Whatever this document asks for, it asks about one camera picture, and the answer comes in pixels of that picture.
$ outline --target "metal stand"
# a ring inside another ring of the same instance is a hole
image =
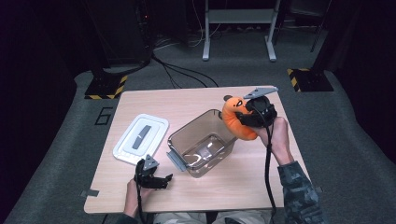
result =
[[[271,62],[276,62],[276,55],[272,38],[276,25],[276,17],[279,10],[280,0],[271,9],[215,9],[209,10],[208,0],[205,0],[205,45],[203,61],[209,60],[210,50],[210,23],[271,23],[269,35],[265,37],[265,44]]]

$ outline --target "sleeve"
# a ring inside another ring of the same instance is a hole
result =
[[[122,213],[116,224],[137,224],[137,220]]]
[[[318,204],[318,194],[300,164],[294,161],[277,169],[283,186],[285,223],[328,223]]]

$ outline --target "table top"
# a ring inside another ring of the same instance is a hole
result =
[[[84,210],[89,214],[121,213],[127,183],[134,178],[135,166],[119,161],[113,148],[134,118],[149,114],[169,121],[166,132],[153,158],[160,164],[154,176],[173,174],[167,189],[155,190],[143,205],[146,212],[210,211],[271,208],[264,180],[266,149],[260,138],[253,141],[238,139],[232,153],[200,178],[187,171],[180,172],[167,157],[170,151],[167,139],[185,124],[209,109],[221,110],[223,96],[244,96],[259,86],[179,89],[159,91],[126,91],[119,101],[112,121],[91,189],[96,197],[88,196]],[[266,95],[277,114],[288,119],[277,92]],[[289,128],[290,151],[306,174],[303,158]],[[283,207],[277,163],[272,156],[270,183],[277,207]]]

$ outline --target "clear plastic container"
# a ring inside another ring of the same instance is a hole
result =
[[[168,157],[180,171],[201,177],[233,150],[236,137],[227,129],[217,109],[206,111],[168,138]]]

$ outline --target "stuffed animal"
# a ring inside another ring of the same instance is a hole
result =
[[[242,140],[254,140],[257,138],[257,134],[248,126],[243,125],[239,121],[235,112],[249,114],[250,112],[246,109],[246,101],[242,97],[236,97],[231,95],[224,96],[224,106],[221,111],[221,117],[233,135]]]

